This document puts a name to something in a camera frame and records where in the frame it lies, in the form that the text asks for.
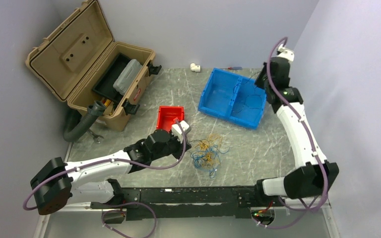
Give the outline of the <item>white pipe elbow fitting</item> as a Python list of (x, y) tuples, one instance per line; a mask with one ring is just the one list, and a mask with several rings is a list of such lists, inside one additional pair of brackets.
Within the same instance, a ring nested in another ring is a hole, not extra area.
[(195, 63), (191, 63), (190, 64), (190, 70), (192, 72), (200, 72), (201, 71), (201, 67), (200, 67), (200, 65), (197, 65)]

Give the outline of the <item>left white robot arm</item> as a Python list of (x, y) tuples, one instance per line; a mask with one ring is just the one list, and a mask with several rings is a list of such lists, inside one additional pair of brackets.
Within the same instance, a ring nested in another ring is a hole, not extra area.
[(180, 131), (157, 129), (147, 138), (107, 156), (80, 162), (64, 162), (57, 157), (49, 160), (31, 179), (36, 205), (24, 210), (37, 210), (49, 215), (68, 204), (98, 202), (117, 208), (124, 201), (119, 182), (111, 176), (138, 172), (143, 169), (166, 170), (176, 166), (191, 148), (187, 141), (189, 128)]

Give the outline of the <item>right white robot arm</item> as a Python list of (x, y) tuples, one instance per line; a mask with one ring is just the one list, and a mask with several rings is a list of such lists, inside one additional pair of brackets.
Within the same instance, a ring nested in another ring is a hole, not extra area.
[(272, 57), (255, 81), (266, 92), (266, 100), (281, 121), (294, 154), (295, 168), (284, 177), (257, 181), (254, 201), (267, 205), (273, 196), (301, 199), (327, 195), (339, 167), (321, 151), (308, 124), (299, 90), (289, 85), (290, 61)]

